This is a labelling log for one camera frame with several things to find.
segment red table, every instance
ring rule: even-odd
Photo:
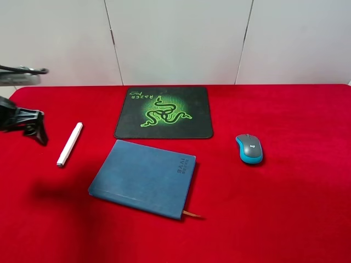
[[[127,87],[22,88],[45,112],[47,147],[0,133],[0,262],[351,262],[351,87],[208,86],[214,137],[132,140],[196,155],[175,221],[95,199],[88,186],[115,138]],[[60,169],[77,122],[84,130]],[[260,138],[242,163],[235,137]]]

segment computer mouse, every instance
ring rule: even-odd
[[[261,143],[256,136],[241,134],[235,138],[240,148],[240,158],[249,164],[260,163],[263,159]]]

